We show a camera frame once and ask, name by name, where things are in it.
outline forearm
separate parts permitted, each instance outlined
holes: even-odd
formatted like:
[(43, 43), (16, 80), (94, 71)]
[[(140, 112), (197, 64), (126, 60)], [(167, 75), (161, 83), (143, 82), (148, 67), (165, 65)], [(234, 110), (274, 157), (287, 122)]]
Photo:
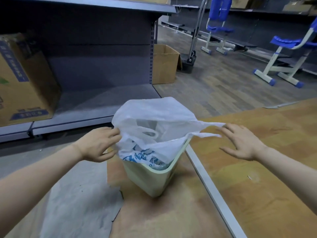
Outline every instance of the forearm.
[(260, 152), (256, 160), (286, 184), (317, 215), (317, 170), (272, 148)]
[(81, 159), (68, 146), (0, 180), (0, 237), (4, 237)]

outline person's left hand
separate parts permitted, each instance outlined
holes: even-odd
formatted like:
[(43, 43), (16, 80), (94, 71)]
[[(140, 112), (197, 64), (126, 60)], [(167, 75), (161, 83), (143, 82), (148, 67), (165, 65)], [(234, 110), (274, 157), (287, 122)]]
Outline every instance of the person's left hand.
[(82, 160), (103, 162), (111, 159), (117, 153), (116, 150), (112, 150), (103, 154), (107, 148), (118, 143), (121, 138), (118, 128), (102, 127), (85, 134), (71, 146), (81, 153)]

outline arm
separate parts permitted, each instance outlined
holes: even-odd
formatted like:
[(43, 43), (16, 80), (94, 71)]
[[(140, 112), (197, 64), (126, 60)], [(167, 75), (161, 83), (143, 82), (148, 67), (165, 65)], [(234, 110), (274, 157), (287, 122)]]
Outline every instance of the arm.
[(116, 151), (103, 155), (117, 143), (120, 131), (97, 128), (75, 143), (0, 180), (0, 237), (4, 237), (45, 196), (53, 185), (79, 161), (103, 162)]
[(317, 215), (317, 170), (265, 146), (244, 126), (226, 124), (219, 128), (235, 145), (220, 149), (243, 160), (255, 160), (286, 184)]

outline light green trash can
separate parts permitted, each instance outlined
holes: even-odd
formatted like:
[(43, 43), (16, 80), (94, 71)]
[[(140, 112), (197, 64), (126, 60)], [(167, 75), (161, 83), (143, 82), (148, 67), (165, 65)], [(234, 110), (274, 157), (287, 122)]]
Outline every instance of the light green trash can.
[(148, 195), (160, 196), (172, 179), (179, 157), (185, 151), (190, 140), (185, 142), (171, 165), (165, 170), (154, 170), (145, 164), (123, 160), (123, 166), (129, 179)]

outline person's right arm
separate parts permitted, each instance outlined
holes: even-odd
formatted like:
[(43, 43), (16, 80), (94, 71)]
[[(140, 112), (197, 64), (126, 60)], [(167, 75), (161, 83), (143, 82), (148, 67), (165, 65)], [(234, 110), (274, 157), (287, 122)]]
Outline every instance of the person's right arm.
[(219, 130), (236, 147), (236, 150), (228, 147), (221, 147), (221, 150), (238, 159), (261, 163), (317, 215), (317, 170), (267, 147), (244, 126), (226, 124)]

